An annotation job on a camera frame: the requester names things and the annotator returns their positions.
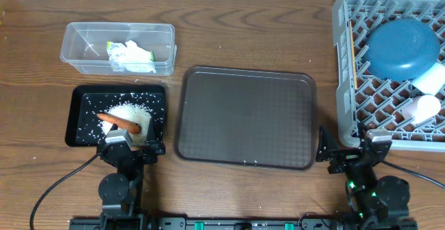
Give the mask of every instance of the wooden table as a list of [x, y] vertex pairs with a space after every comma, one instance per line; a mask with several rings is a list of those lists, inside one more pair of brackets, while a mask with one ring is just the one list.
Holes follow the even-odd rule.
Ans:
[[[64, 141], [72, 90], [81, 84], [164, 85], [167, 154], [146, 170], [143, 204], [189, 217], [293, 217], [348, 210], [345, 176], [327, 163], [308, 172], [263, 170], [179, 160], [172, 150], [181, 80], [195, 65], [304, 72], [317, 83], [318, 123], [337, 132], [334, 0], [10, 0], [0, 28], [0, 229], [28, 229], [40, 195], [88, 160], [95, 148]], [[70, 22], [172, 24], [177, 60], [172, 76], [82, 75], [59, 59]], [[445, 154], [392, 151], [387, 160], [445, 179]], [[410, 210], [421, 229], [445, 225], [445, 193], [390, 167], [411, 185]], [[95, 161], [41, 204], [37, 229], [67, 229], [74, 216], [98, 216], [99, 182], [114, 168]]]

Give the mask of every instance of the dish rack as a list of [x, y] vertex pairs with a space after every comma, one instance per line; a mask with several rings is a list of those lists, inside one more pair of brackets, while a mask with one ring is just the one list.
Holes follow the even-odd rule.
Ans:
[[445, 86], [436, 95], [442, 105], [439, 113], [414, 125], [413, 118], [403, 118], [401, 109], [422, 93], [410, 81], [383, 80], [367, 71], [370, 62], [365, 62], [363, 55], [369, 48], [368, 36], [379, 25], [394, 19], [417, 19], [429, 25], [441, 44], [437, 62], [445, 64], [445, 0], [336, 0], [332, 7], [332, 36], [339, 63], [336, 93], [339, 139], [347, 147], [358, 147], [358, 128], [363, 125], [365, 129], [391, 131], [392, 149], [445, 151]]

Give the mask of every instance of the blue plastic bowl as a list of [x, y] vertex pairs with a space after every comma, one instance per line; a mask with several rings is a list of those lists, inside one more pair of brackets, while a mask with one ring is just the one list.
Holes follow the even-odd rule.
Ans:
[[415, 19], [397, 19], [371, 34], [364, 60], [380, 79], [404, 81], [416, 78], [436, 63], [440, 43], [434, 31]]

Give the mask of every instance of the orange carrot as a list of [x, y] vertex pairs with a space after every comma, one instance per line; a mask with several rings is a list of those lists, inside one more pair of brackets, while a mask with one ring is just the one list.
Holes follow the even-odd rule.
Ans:
[[129, 133], [132, 134], [140, 133], [140, 127], [136, 123], [129, 122], [114, 115], [107, 115], [104, 113], [98, 113], [97, 116], [101, 120], [110, 122], [111, 124], [116, 124], [120, 129], [128, 130]]

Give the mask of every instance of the gray tray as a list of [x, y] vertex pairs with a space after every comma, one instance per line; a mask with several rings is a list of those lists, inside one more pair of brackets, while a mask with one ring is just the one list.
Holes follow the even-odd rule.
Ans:
[[[332, 7], [332, 37], [339, 64], [339, 139], [347, 147], [358, 147], [358, 124], [362, 123], [368, 129], [391, 131], [391, 149], [445, 151], [445, 87], [436, 95], [442, 103], [440, 112], [414, 125], [413, 119], [405, 120], [400, 111], [422, 93], [410, 81], [382, 80], [366, 70], [371, 63], [362, 56], [369, 48], [368, 36], [379, 25], [394, 19], [417, 19], [429, 25], [441, 43], [437, 62], [445, 63], [445, 0], [336, 0]], [[353, 25], [355, 52], [351, 51], [349, 21]], [[357, 90], [353, 64], [357, 69]]]
[[316, 85], [305, 74], [212, 67], [184, 77], [178, 157], [290, 170], [312, 166]]

